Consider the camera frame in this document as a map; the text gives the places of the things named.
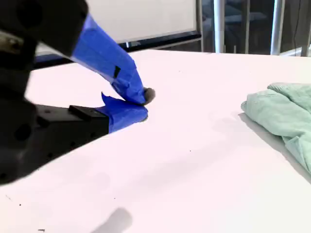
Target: green cloth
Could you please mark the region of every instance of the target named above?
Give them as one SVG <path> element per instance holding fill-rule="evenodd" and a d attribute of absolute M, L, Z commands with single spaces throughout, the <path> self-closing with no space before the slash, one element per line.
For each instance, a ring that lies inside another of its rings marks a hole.
<path fill-rule="evenodd" d="M 285 147 L 311 173 L 311 86 L 275 83 L 247 96 L 242 109 L 255 122 L 281 136 Z"/>

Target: blue painter's tape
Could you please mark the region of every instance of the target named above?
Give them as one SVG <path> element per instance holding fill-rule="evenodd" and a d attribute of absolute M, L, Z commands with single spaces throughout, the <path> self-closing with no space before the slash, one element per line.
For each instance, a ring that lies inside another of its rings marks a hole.
<path fill-rule="evenodd" d="M 134 60 L 90 15 L 86 18 L 71 59 L 101 74 L 126 101 L 137 104 L 146 102 Z"/>
<path fill-rule="evenodd" d="M 96 110 L 109 117 L 109 133 L 142 122 L 148 116 L 148 110 L 144 106 L 105 96 L 103 93 L 102 98 L 105 106 Z"/>

